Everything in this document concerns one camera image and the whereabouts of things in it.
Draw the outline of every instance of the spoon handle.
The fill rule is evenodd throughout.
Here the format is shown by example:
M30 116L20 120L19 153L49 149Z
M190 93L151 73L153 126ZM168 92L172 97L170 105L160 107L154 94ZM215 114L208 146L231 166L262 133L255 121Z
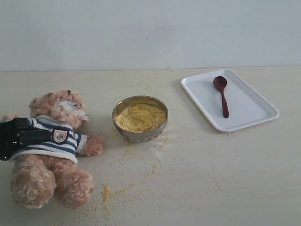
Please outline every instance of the spoon handle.
M227 105L224 92L221 92L221 95L222 95L222 114L225 118L229 118L229 110L228 110L228 105Z

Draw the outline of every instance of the patch on sweater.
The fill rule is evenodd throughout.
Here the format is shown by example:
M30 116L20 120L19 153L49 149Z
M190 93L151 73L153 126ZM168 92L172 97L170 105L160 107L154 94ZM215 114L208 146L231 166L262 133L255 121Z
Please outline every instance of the patch on sweater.
M53 141L57 144L61 144L68 139L69 131L61 130L61 129L54 129L53 130Z

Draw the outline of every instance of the table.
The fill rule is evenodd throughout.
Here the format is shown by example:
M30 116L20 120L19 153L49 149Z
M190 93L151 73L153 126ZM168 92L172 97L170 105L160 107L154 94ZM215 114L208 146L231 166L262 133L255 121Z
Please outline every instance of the table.
M80 131L101 134L107 143L102 155L79 159L96 184L78 210L54 199L39 210L17 207L9 188L13 163L0 162L1 225L300 225L301 66L230 69L278 108L277 120L230 134L215 130L180 79L216 68L0 73L1 117L28 116L33 98L68 88L87 105L90 121ZM129 144L114 129L111 111L142 94L167 105L169 122L157 139ZM106 185L115 197L103 203Z

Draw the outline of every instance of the cornmeal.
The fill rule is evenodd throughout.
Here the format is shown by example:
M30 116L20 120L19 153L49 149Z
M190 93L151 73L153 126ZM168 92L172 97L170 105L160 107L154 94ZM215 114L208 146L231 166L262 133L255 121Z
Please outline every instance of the cornmeal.
M116 123L130 132L147 132L160 127L166 120L161 109L147 104L137 104L116 117Z

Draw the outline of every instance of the black object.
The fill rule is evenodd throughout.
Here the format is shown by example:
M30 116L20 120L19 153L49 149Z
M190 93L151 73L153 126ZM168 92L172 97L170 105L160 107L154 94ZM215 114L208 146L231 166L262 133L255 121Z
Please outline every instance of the black object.
M0 122L0 160L9 160L19 148L47 142L51 132L28 125L26 118Z

